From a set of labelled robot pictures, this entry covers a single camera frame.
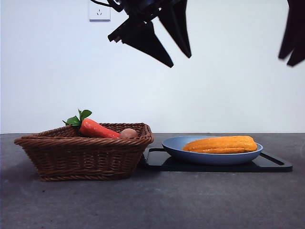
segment orange food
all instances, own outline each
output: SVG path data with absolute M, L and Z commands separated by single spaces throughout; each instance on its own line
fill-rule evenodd
M 89 118 L 85 118 L 82 121 L 80 132 L 89 137 L 120 137 L 119 133 L 107 129 Z
M 209 137 L 187 143 L 182 150 L 197 153 L 229 154 L 255 151 L 257 145 L 250 136 Z

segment electrical outlet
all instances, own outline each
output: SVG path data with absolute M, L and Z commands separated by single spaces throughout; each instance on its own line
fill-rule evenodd
M 89 1 L 89 20 L 90 21 L 110 21 L 110 7 L 96 4 Z

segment black tray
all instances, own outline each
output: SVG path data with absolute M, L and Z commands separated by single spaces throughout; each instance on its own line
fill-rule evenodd
M 174 159 L 163 148 L 146 148 L 139 166 L 158 171 L 188 172 L 291 172 L 293 165 L 266 152 L 253 161 L 234 166 L 210 166 Z

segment wicker basket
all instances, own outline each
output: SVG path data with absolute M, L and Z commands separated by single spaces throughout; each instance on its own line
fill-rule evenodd
M 101 125 L 116 132 L 132 128 L 139 137 L 88 138 L 78 127 L 69 125 L 26 135 L 14 143 L 24 149 L 43 181 L 130 177 L 143 151 L 153 142 L 150 127 L 144 123 Z

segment blue plate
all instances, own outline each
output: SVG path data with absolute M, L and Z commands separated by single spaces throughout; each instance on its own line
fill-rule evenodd
M 172 137 L 162 142 L 163 148 L 174 158 L 205 165 L 238 165 L 252 161 L 259 156 L 263 146 L 257 144 L 257 150 L 238 154 L 208 154 L 181 150 L 185 144 L 202 138 L 217 137 L 206 135 Z

